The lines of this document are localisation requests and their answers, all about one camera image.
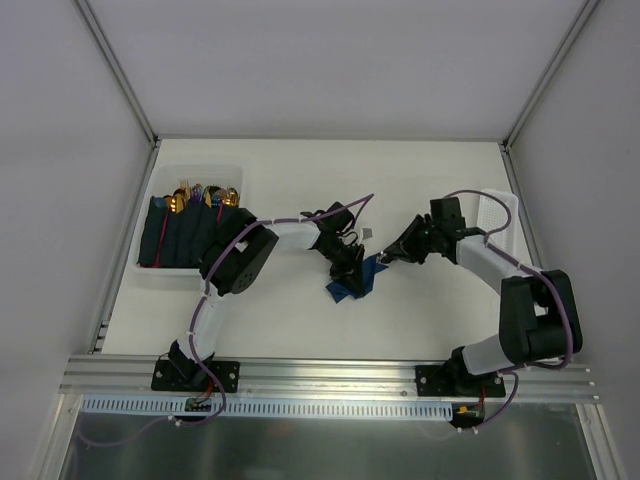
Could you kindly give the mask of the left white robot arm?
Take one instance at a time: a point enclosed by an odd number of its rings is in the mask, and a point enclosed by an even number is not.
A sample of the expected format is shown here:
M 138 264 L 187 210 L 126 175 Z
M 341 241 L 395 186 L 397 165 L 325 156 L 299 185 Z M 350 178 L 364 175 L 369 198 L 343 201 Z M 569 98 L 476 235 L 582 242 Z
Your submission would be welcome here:
M 259 220 L 249 210 L 224 214 L 199 264 L 203 292 L 185 334 L 165 359 L 156 362 L 152 388 L 194 391 L 212 379 L 218 335 L 226 313 L 224 299 L 246 291 L 277 250 L 316 251 L 330 263 L 331 284 L 359 298 L 367 293 L 364 246 L 344 236 L 356 217 L 347 206 L 302 212 L 296 217 Z

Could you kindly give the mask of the blue paper napkin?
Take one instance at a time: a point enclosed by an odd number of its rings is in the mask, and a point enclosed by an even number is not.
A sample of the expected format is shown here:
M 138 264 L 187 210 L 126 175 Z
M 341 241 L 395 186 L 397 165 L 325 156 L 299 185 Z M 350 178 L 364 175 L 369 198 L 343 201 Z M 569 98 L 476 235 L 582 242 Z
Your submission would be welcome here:
M 379 262 L 376 256 L 369 256 L 353 274 L 331 281 L 325 289 L 336 304 L 347 297 L 357 300 L 373 291 L 376 275 L 388 268 L 389 266 Z

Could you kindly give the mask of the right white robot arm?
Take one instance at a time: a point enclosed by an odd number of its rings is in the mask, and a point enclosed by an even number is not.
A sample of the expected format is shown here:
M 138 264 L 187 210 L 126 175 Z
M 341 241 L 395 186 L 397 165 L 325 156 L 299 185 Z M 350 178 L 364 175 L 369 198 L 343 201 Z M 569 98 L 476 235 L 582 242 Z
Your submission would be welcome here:
M 431 201 L 429 213 L 416 216 L 379 256 L 385 265 L 423 264 L 428 255 L 438 254 L 500 297 L 497 333 L 454 349 L 432 373 L 418 373 L 421 395 L 479 396 L 500 385 L 501 375 L 524 367 L 564 369 L 582 348 L 569 276 L 520 262 L 494 244 L 492 234 L 468 226 L 457 193 L 451 193 Z

